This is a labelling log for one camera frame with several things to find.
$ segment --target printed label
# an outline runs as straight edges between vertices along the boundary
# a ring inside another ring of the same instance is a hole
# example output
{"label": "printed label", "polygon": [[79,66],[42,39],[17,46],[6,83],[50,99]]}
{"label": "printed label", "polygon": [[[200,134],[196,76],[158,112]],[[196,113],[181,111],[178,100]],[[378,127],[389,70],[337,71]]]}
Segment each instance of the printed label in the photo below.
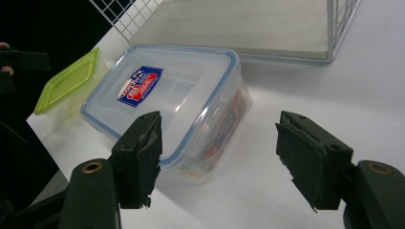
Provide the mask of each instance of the printed label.
{"label": "printed label", "polygon": [[161,78],[163,69],[142,66],[124,83],[118,95],[118,101],[137,107]]}

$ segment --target green plastic lid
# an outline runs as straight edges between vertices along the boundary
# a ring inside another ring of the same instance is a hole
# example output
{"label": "green plastic lid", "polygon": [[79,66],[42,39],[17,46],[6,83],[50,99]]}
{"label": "green plastic lid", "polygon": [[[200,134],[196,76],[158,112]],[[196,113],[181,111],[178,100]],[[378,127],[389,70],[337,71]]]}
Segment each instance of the green plastic lid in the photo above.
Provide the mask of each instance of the green plastic lid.
{"label": "green plastic lid", "polygon": [[46,113],[91,82],[98,67],[100,54],[100,49],[95,48],[52,77],[42,90],[33,113],[35,115]]}

